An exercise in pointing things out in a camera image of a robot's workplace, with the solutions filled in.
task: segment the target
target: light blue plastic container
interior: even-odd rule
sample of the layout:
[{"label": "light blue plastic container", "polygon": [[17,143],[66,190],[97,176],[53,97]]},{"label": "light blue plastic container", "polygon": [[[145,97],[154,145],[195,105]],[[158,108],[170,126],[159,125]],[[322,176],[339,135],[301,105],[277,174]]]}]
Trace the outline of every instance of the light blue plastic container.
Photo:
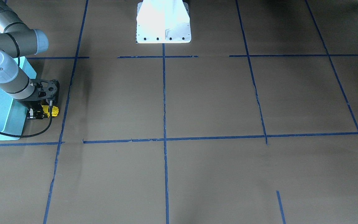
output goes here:
[{"label": "light blue plastic container", "polygon": [[[37,73],[31,67],[25,57],[20,57],[20,68],[30,77],[36,78]],[[0,132],[21,135],[24,121],[26,120],[27,108],[16,102],[11,96],[0,89]],[[17,140],[9,136],[0,135],[1,140]]]}]

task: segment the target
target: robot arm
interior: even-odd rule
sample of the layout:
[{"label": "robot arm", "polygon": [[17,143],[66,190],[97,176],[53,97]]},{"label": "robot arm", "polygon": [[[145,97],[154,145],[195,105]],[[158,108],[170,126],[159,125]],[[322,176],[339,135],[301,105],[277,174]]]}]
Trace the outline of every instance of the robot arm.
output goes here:
[{"label": "robot arm", "polygon": [[27,27],[17,14],[0,0],[0,88],[28,108],[28,119],[43,119],[57,103],[57,80],[30,79],[13,58],[37,54],[48,49],[45,33]]}]

